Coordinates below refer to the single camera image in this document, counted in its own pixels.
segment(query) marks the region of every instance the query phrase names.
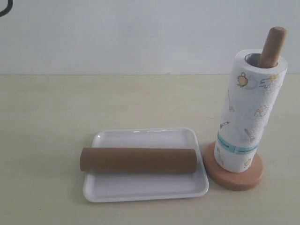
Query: tabletop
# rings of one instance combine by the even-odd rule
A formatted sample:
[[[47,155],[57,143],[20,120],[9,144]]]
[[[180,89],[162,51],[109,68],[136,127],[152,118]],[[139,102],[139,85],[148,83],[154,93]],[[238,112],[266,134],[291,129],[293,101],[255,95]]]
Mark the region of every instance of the tabletop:
[[[245,192],[211,179],[191,199],[90,203],[79,169],[99,131],[188,127],[217,137],[227,75],[0,76],[1,224],[297,224],[300,75],[286,75],[258,152],[262,182]]]

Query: paper towel roll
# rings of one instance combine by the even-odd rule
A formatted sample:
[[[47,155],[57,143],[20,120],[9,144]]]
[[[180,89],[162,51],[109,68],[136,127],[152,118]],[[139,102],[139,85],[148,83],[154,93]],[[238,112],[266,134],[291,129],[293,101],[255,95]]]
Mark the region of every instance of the paper towel roll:
[[[282,57],[273,68],[253,66],[261,52],[239,52],[229,79],[214,155],[221,167],[235,173],[251,166],[287,71]]]

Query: plastic tray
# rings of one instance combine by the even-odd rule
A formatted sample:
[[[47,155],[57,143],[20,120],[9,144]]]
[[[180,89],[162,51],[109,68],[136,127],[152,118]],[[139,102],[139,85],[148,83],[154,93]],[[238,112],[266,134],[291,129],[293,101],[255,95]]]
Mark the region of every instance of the plastic tray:
[[[190,198],[209,187],[198,141],[188,128],[108,130],[98,133],[92,147],[192,148],[197,171],[189,174],[87,173],[83,194],[90,202],[124,202]]]

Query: white wall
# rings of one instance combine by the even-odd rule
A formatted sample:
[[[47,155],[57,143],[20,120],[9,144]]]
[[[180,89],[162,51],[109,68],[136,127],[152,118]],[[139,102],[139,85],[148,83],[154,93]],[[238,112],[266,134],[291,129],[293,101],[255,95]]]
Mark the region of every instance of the white wall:
[[[0,7],[7,0],[0,0]],[[14,0],[0,74],[220,74],[284,26],[300,72],[300,0]]]

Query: black cable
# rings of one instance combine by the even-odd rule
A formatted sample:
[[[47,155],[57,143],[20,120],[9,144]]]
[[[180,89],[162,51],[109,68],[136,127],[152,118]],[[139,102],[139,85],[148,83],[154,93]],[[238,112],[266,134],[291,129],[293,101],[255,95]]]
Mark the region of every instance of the black cable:
[[[12,7],[13,7],[13,0],[7,0],[7,6],[3,11],[0,12],[0,17],[9,13]]]

